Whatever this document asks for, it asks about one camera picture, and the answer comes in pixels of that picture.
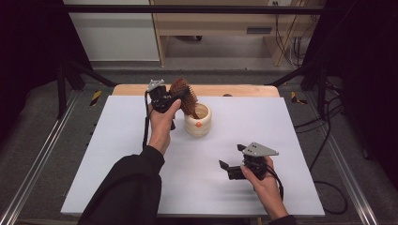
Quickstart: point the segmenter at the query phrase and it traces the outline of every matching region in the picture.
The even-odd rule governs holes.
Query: hand
[[[180,106],[180,99],[177,99],[165,113],[152,111],[152,105],[149,104],[148,106],[149,111],[152,111],[150,114],[150,127],[152,133],[148,145],[156,148],[162,155],[166,153],[166,149],[170,144],[170,127]]]
[[[273,169],[273,161],[270,157],[265,157],[266,163]],[[288,216],[275,178],[270,174],[266,173],[266,177],[260,181],[254,175],[254,173],[245,166],[240,166],[243,175],[252,183],[255,193],[257,193],[258,199],[263,204],[264,209],[267,211],[271,220],[277,218],[283,218]]]

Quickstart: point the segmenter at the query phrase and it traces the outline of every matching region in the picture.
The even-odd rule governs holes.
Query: black jacket
[[[163,164],[163,155],[149,145],[139,156],[121,158],[100,184],[78,224],[155,224],[161,199],[159,172]],[[296,221],[293,217],[284,217],[269,224],[288,225]]]

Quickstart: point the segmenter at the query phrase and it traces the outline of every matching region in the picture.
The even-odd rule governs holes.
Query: brush
[[[193,93],[187,80],[179,78],[170,86],[170,96],[181,96],[181,110],[186,115],[192,115],[194,119],[199,119],[196,114],[196,102],[198,98]]]

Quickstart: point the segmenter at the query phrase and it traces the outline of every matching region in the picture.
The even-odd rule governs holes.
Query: cup
[[[184,115],[185,130],[193,137],[205,136],[211,128],[211,110],[207,105],[197,102],[195,112],[199,119],[193,118],[192,115]]]

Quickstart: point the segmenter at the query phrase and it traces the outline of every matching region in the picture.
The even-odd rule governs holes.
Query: white table
[[[161,217],[258,217],[265,215],[247,180],[229,180],[219,159],[241,164],[237,144],[258,142],[272,157],[284,186],[284,204],[295,216],[325,213],[281,97],[198,97],[213,111],[203,138],[183,127],[182,111],[161,169]],[[79,216],[115,162],[139,154],[144,134],[144,97],[110,96],[70,188],[61,213]]]

